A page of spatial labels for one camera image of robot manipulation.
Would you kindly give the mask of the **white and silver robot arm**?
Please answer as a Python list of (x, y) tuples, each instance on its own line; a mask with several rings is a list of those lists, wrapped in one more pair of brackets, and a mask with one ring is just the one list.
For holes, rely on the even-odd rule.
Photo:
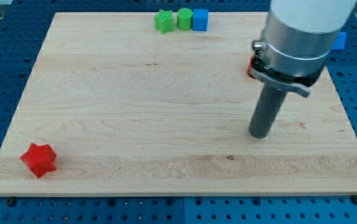
[(356, 0), (271, 1), (266, 24), (253, 41), (248, 74), (263, 94), (308, 97)]

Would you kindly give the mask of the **blue block behind arm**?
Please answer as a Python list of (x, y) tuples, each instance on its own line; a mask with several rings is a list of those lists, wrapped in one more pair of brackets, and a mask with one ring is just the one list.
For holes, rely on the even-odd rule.
[(336, 40), (334, 41), (331, 50), (343, 50), (346, 45), (346, 38), (347, 38), (347, 33), (346, 32), (340, 32)]

